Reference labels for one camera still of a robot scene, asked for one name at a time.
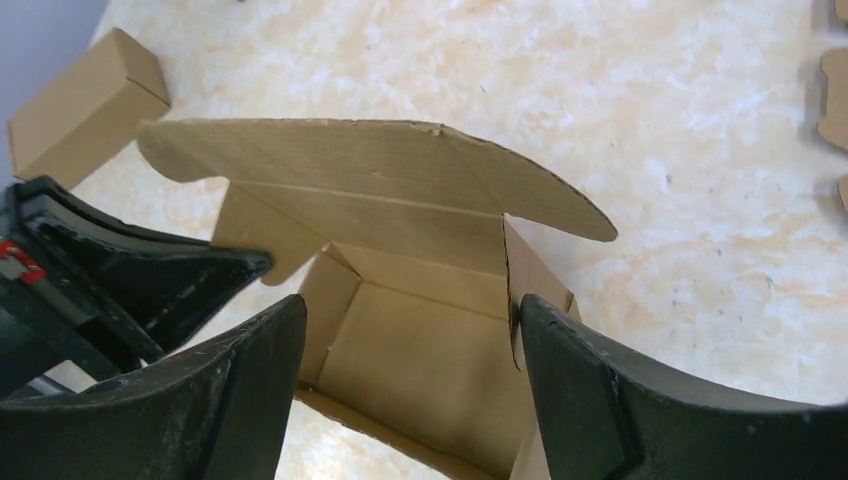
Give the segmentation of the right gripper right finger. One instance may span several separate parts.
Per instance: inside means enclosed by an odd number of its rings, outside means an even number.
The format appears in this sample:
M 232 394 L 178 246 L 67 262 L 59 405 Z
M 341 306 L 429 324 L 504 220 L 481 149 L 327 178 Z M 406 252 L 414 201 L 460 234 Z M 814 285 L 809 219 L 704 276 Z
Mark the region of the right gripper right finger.
M 746 392 L 672 368 L 537 295 L 520 305 L 554 479 L 843 479 L 847 407 Z

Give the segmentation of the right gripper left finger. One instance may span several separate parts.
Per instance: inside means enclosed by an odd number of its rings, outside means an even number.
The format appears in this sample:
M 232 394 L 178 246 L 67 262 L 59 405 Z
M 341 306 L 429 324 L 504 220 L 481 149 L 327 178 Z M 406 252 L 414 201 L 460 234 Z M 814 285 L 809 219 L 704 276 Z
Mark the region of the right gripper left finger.
M 271 479 L 306 338 L 291 295 L 78 394 L 1 405 L 5 479 Z

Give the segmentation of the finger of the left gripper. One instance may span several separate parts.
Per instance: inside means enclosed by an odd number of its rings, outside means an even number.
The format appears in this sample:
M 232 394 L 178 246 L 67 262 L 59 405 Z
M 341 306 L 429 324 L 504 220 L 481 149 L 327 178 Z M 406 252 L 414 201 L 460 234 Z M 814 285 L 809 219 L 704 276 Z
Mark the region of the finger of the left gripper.
M 49 176 L 13 186 L 14 277 L 98 361 L 157 361 L 271 267 L 261 251 L 127 224 Z

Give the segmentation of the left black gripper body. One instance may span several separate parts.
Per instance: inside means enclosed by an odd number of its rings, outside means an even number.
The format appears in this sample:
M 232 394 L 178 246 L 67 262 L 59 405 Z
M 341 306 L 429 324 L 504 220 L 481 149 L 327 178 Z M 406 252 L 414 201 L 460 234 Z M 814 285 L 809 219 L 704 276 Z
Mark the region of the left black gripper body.
M 97 381 L 166 350 L 114 293 L 103 272 L 153 252 L 166 235 L 127 224 L 59 185 L 9 185 L 1 195 L 1 395 L 66 387 L 46 377 L 70 361 Z

